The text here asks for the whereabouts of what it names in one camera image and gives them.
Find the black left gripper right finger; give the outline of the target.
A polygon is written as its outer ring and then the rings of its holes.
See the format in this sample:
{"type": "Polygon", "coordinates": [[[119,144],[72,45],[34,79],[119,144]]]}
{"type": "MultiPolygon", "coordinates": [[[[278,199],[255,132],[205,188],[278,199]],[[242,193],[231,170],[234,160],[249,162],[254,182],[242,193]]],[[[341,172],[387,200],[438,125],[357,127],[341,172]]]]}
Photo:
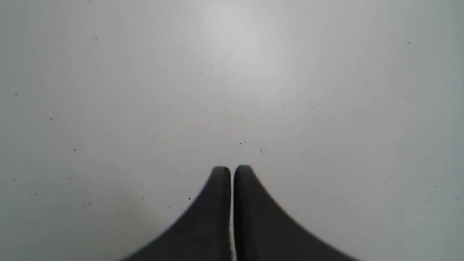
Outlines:
{"type": "Polygon", "coordinates": [[[294,221],[252,167],[234,174],[234,243],[239,261],[353,261],[294,221]]]}

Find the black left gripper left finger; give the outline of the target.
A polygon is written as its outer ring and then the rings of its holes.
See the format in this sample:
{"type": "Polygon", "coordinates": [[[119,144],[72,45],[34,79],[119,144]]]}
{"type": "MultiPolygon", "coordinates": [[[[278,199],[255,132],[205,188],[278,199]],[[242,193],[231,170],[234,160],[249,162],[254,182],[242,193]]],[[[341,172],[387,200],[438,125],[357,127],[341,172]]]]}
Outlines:
{"type": "Polygon", "coordinates": [[[189,208],[126,261],[230,261],[231,173],[216,166],[189,208]]]}

